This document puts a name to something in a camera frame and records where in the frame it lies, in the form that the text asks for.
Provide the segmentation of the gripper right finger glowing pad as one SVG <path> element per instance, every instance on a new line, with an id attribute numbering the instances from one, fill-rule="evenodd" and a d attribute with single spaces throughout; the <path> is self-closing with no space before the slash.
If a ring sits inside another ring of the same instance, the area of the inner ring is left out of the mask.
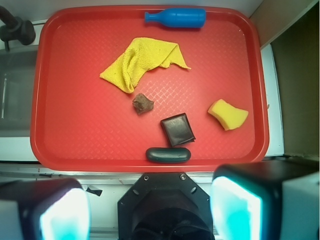
<path id="1" fill-rule="evenodd" d="M 320 166 L 313 160 L 223 164 L 210 187 L 213 224 L 224 240 L 317 240 Z"/>

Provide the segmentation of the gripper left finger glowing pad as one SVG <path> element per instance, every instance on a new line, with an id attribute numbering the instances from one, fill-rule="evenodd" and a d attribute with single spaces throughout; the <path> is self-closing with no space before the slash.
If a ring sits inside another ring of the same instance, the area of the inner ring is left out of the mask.
<path id="1" fill-rule="evenodd" d="M 88 240 L 90 227 L 87 192 L 73 178 L 0 184 L 2 240 Z"/>

